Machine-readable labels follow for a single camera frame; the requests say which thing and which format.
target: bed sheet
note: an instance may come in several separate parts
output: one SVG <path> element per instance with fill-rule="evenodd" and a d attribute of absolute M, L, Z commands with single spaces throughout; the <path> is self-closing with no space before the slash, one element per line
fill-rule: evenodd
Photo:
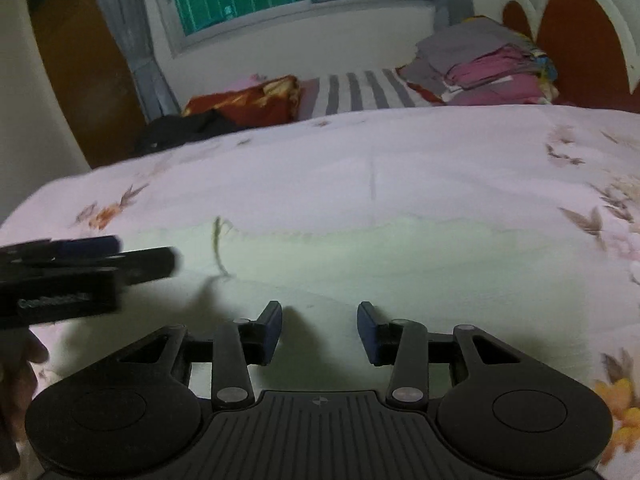
<path fill-rule="evenodd" d="M 389 370 L 367 364 L 354 329 L 366 300 L 434 331 L 475 323 L 594 386 L 618 417 L 600 470 L 632 480 L 639 126 L 611 110 L 507 106 L 243 132 L 49 184 L 0 244 L 117 234 L 182 254 L 175 278 L 132 287 L 117 316 L 37 329 L 51 372 L 162 324 L 207 333 L 279 300 L 283 339 L 272 367 L 252 369 L 256 389 L 383 388 Z M 208 380 L 197 368 L 193 389 Z"/>

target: window frame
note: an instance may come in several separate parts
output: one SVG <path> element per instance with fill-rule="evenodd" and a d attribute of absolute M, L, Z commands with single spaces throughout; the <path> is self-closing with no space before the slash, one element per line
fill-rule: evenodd
<path fill-rule="evenodd" d="M 174 0 L 156 0 L 160 10 L 162 25 L 167 36 L 172 55 L 177 56 L 192 46 L 220 36 L 239 34 L 243 29 L 266 27 L 277 23 L 290 22 L 303 18 L 322 16 L 344 10 L 363 10 L 376 7 L 406 6 L 420 4 L 430 6 L 433 0 L 302 0 L 271 9 L 258 10 L 239 16 L 228 22 L 217 23 L 210 27 L 186 35 L 182 28 L 178 9 Z"/>

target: silver screw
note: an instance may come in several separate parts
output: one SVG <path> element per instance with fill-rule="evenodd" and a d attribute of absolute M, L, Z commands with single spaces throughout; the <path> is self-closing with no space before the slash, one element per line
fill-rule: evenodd
<path fill-rule="evenodd" d="M 222 388 L 216 393 L 216 397 L 222 402 L 230 404 L 232 402 L 240 402 L 245 400 L 249 394 L 244 388 L 238 388 L 236 386 L 229 386 L 228 388 Z"/>
<path fill-rule="evenodd" d="M 412 388 L 410 386 L 403 386 L 402 388 L 396 388 L 393 390 L 391 396 L 399 402 L 418 402 L 424 397 L 418 388 Z"/>

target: window sill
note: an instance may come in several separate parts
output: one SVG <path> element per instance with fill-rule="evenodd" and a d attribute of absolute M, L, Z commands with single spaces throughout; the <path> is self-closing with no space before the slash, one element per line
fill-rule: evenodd
<path fill-rule="evenodd" d="M 297 2 L 287 6 L 262 10 L 247 16 L 235 18 L 229 22 L 219 23 L 189 36 L 185 36 L 179 21 L 165 20 L 164 29 L 174 58 L 189 54 L 208 44 L 219 40 L 228 40 L 252 34 L 264 28 L 273 27 L 281 23 L 315 18 L 327 14 L 352 10 L 366 10 L 388 7 L 405 7 L 420 5 L 431 7 L 434 0 L 329 0 L 310 4 Z"/>

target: human hand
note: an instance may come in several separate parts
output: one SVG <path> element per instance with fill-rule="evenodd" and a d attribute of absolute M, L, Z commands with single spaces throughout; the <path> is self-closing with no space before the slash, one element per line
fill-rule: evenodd
<path fill-rule="evenodd" d="M 24 416 L 38 386 L 31 363 L 46 362 L 49 352 L 40 340 L 29 332 L 17 366 L 9 366 L 6 359 L 7 357 L 0 354 L 0 418 L 4 420 L 12 438 L 16 442 L 23 442 L 27 438 Z"/>

